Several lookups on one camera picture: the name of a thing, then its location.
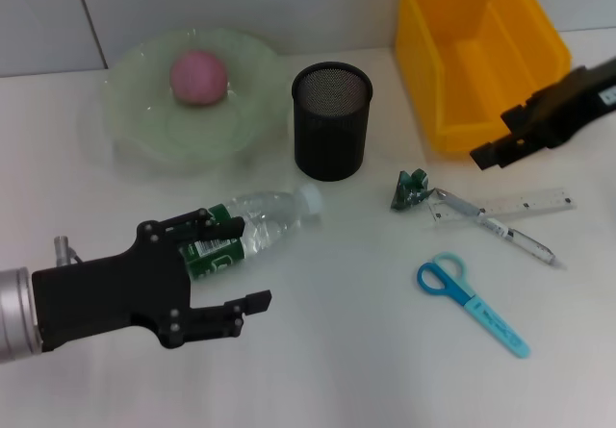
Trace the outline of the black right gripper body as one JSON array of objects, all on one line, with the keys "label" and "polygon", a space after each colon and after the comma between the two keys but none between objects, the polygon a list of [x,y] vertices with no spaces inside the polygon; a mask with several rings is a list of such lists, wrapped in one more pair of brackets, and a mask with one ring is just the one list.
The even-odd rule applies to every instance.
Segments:
[{"label": "black right gripper body", "polygon": [[558,147],[590,122],[615,111],[615,59],[581,66],[562,80],[534,93],[526,141]]}]

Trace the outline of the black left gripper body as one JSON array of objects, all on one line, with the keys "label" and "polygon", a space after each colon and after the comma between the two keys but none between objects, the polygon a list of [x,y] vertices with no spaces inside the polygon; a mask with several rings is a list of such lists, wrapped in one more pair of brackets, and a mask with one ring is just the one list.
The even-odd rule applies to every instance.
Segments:
[{"label": "black left gripper body", "polygon": [[32,285],[44,351],[131,326],[167,349],[186,342],[190,281],[167,221],[140,224],[121,254],[36,271]]}]

